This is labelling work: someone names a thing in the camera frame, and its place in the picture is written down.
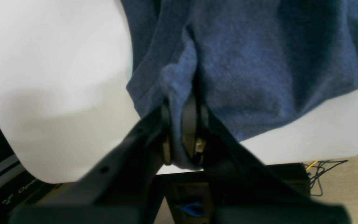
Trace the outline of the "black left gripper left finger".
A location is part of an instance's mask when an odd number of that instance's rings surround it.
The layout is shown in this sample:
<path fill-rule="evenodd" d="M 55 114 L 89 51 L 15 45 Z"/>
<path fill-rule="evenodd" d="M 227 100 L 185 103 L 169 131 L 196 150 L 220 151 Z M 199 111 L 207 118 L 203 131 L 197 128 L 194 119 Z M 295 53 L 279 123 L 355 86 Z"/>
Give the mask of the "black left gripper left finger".
<path fill-rule="evenodd" d="M 23 206 L 11 224 L 144 224 L 153 179 L 171 165 L 168 101 L 141 119 L 77 183 L 38 205 Z"/>

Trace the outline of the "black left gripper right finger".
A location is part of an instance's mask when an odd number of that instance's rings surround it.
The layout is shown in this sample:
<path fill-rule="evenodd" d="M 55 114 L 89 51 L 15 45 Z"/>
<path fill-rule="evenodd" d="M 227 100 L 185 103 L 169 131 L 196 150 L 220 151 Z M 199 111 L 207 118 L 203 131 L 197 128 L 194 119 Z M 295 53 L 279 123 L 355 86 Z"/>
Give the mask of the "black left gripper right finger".
<path fill-rule="evenodd" d="M 311 200 L 277 177 L 193 93 L 183 109 L 182 141 L 207 176 L 214 224 L 351 223 L 343 206 Z"/>

